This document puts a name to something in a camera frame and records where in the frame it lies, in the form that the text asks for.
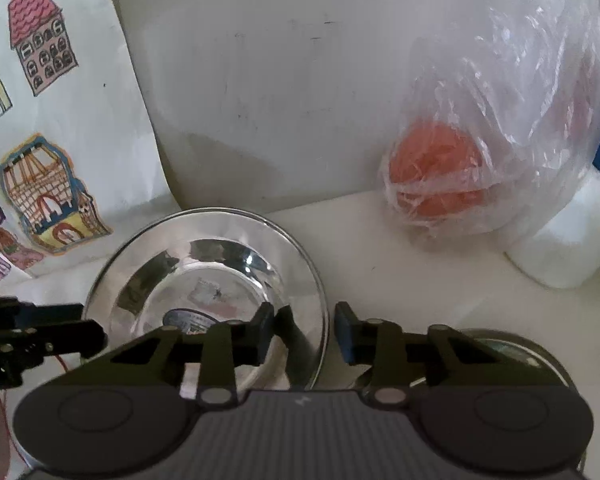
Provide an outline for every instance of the plastic bag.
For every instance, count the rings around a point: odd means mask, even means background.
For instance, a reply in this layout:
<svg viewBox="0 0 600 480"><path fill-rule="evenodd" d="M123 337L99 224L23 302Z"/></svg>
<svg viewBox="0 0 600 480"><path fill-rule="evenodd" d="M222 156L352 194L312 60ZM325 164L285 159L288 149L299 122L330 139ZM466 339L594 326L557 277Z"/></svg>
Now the plastic bag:
<svg viewBox="0 0 600 480"><path fill-rule="evenodd" d="M506 246L568 202L600 142L600 0L483 3L483 20L413 45L381 175L429 237Z"/></svg>

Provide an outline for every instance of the stainless steel bowl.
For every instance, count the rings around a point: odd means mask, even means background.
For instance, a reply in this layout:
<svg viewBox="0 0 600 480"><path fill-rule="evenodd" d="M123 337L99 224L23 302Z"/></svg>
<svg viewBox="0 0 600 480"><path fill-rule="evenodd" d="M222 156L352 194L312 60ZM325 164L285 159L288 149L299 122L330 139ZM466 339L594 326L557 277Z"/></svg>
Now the stainless steel bowl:
<svg viewBox="0 0 600 480"><path fill-rule="evenodd" d="M112 349L164 324L196 333L216 322L249 320L263 301L276 310L291 306L302 359L287 364L287 348L275 337L263 365L237 368L238 390L288 388L290 374L312 387L329 333L320 278L289 234L249 212L194 209L145 228L102 269L85 316L105 328ZM183 396L195 396L198 367L187 365Z"/></svg>

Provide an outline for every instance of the screw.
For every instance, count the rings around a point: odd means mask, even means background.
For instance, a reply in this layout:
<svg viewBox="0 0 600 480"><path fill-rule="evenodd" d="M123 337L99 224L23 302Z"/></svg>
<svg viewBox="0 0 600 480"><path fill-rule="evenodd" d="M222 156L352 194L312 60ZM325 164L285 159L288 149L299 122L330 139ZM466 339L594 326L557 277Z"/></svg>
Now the screw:
<svg viewBox="0 0 600 480"><path fill-rule="evenodd" d="M231 400L231 392L226 388L207 388L200 398L206 404L226 404Z"/></svg>
<svg viewBox="0 0 600 480"><path fill-rule="evenodd" d="M400 404L407 400L407 394L398 388L380 388L374 397L381 404Z"/></svg>

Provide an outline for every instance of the white wall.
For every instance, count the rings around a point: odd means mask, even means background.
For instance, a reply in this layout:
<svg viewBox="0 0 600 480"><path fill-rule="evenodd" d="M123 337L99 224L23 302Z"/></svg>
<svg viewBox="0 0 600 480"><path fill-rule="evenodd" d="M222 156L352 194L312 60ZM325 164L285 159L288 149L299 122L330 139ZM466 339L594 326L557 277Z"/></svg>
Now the white wall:
<svg viewBox="0 0 600 480"><path fill-rule="evenodd" d="M183 206L370 189L415 38L476 0L114 0Z"/></svg>

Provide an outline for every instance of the paper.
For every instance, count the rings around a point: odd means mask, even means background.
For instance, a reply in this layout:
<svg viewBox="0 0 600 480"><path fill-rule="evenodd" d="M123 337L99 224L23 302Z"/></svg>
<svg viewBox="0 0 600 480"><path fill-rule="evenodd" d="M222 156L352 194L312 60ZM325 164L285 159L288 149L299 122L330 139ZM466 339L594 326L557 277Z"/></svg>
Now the paper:
<svg viewBox="0 0 600 480"><path fill-rule="evenodd" d="M111 0L0 0L0 287L177 209Z"/></svg>

